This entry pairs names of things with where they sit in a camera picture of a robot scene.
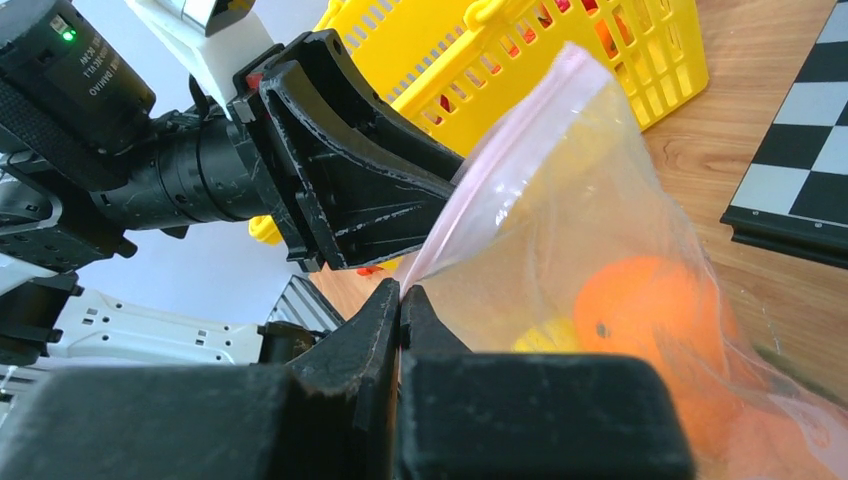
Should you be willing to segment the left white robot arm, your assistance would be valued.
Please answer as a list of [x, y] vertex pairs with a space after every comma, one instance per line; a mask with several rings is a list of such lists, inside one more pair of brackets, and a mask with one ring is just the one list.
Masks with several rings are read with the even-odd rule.
[[154, 92], [69, 1], [1, 5], [1, 361], [285, 363], [337, 329], [228, 325], [133, 306], [78, 285], [136, 246], [129, 230], [269, 216], [305, 272], [417, 249], [462, 158], [366, 81], [338, 33], [275, 42], [249, 1], [134, 1], [189, 70], [192, 106]]

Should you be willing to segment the clear zip top bag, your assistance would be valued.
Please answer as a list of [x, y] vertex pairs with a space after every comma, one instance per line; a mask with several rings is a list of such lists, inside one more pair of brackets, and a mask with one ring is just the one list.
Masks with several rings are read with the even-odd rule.
[[[422, 286], [474, 351], [512, 351], [530, 328], [574, 323], [584, 284], [630, 257], [703, 269], [729, 302], [692, 222], [661, 187], [622, 87], [575, 44], [489, 130], [454, 182], [422, 248], [396, 276], [404, 289]], [[845, 478], [846, 411], [767, 364], [738, 327], [722, 384], [741, 407], [722, 456], [692, 448], [703, 471], [717, 479]]]

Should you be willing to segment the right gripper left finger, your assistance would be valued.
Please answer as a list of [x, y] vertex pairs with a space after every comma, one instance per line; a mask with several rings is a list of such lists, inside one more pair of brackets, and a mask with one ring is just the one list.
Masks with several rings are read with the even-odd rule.
[[399, 284], [285, 364], [78, 368], [1, 431], [5, 479], [388, 479]]

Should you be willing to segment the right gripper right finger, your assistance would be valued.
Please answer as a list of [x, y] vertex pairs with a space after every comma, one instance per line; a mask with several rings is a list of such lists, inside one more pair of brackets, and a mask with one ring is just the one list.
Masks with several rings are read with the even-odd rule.
[[692, 479], [670, 393], [645, 361], [474, 353], [425, 290], [401, 303], [403, 479]]

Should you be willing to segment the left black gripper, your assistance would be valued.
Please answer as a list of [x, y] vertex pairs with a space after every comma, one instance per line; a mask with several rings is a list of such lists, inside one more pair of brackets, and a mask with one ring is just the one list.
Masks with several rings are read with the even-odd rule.
[[[463, 159], [379, 96], [335, 30], [272, 45], [232, 82], [241, 96], [257, 93], [265, 108], [273, 158], [321, 263], [354, 269], [420, 247]], [[126, 230], [277, 215], [284, 191], [271, 158], [218, 107], [207, 117], [194, 108], [171, 111], [119, 155], [126, 183], [92, 201]]]

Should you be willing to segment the yellow lemon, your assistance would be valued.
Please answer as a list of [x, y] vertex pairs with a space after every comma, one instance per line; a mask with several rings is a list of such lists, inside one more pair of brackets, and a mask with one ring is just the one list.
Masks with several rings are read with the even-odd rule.
[[553, 319], [530, 328], [511, 347], [517, 353], [574, 353], [580, 349], [574, 323], [569, 318]]

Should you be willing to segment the yellow plastic basket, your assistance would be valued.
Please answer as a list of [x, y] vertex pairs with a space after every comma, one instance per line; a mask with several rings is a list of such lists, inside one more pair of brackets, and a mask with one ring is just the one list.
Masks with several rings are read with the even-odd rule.
[[317, 26], [338, 32], [395, 110], [462, 155], [568, 42], [615, 75], [642, 128], [708, 82], [692, 1], [332, 1]]

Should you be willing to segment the orange tangerine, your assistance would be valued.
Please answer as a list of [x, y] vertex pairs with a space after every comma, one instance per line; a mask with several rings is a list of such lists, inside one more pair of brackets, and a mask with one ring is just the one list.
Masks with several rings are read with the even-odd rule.
[[651, 256], [609, 264], [578, 292], [574, 325], [586, 350], [649, 362], [671, 391], [692, 448], [722, 456], [741, 407], [722, 384], [730, 376], [726, 343], [740, 331], [705, 270]]

